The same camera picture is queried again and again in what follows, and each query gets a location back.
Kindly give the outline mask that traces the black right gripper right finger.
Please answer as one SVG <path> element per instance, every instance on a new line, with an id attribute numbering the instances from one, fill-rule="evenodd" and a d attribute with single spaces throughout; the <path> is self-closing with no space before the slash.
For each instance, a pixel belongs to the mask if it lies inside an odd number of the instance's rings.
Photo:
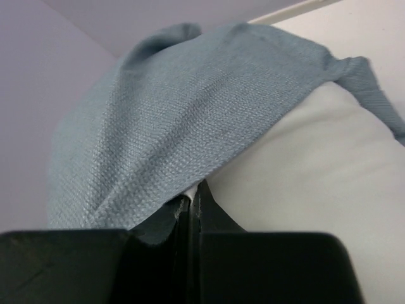
<path id="1" fill-rule="evenodd" d="M 247 232 L 207 182 L 190 212 L 189 303 L 362 303 L 349 255 L 322 232 Z"/>

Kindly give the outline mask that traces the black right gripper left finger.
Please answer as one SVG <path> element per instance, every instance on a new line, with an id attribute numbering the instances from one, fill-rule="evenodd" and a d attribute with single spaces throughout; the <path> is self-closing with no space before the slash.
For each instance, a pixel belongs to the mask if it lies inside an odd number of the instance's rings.
<path id="1" fill-rule="evenodd" d="M 1 234 L 2 303 L 173 303 L 184 282 L 176 270 L 176 198 L 136 228 L 13 231 Z"/>

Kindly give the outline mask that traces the white pillow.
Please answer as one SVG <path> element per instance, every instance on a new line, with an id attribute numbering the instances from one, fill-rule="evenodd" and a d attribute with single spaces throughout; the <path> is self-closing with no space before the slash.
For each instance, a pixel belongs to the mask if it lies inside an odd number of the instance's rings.
<path id="1" fill-rule="evenodd" d="M 248 231 L 317 231 L 348 249 L 367 303 L 404 302 L 404 146 L 328 82 L 208 177 Z"/>

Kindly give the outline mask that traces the blue-grey fabric pillowcase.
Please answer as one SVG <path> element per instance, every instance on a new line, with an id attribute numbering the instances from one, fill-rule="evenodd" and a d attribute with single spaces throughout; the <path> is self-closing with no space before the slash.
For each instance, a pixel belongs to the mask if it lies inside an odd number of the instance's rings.
<path id="1" fill-rule="evenodd" d="M 337 59 L 283 30 L 184 23 L 140 42 L 59 125 L 48 222 L 131 229 L 261 139 L 332 82 L 404 146 L 404 121 L 363 57 Z"/>

